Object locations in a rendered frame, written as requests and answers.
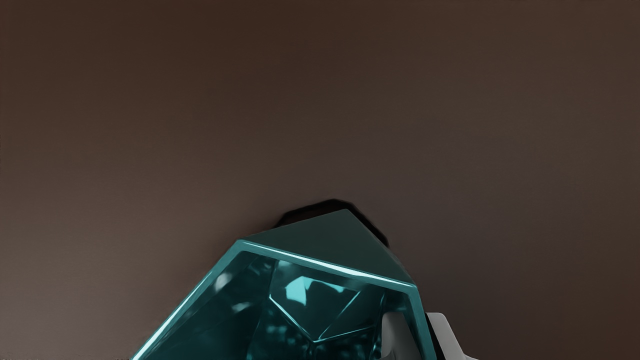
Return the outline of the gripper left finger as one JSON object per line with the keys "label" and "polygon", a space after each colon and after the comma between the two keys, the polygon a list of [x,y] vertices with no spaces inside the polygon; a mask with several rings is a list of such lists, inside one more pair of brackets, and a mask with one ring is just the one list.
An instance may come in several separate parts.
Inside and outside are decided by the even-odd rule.
{"label": "gripper left finger", "polygon": [[387,312],[382,316],[379,360],[422,360],[418,345],[401,312]]}

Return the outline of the teal faceted mug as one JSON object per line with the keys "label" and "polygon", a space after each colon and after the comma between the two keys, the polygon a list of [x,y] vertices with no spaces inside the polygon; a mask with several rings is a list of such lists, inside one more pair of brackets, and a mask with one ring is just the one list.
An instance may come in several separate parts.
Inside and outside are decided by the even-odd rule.
{"label": "teal faceted mug", "polygon": [[130,360],[380,360],[389,312],[437,360],[416,283],[336,210],[236,240]]}

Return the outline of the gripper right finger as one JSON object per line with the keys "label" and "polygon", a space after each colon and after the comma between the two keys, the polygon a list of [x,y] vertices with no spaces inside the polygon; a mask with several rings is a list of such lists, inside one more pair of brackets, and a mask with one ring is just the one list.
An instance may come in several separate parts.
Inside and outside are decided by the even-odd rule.
{"label": "gripper right finger", "polygon": [[426,312],[425,318],[437,360],[478,360],[464,353],[443,313]]}

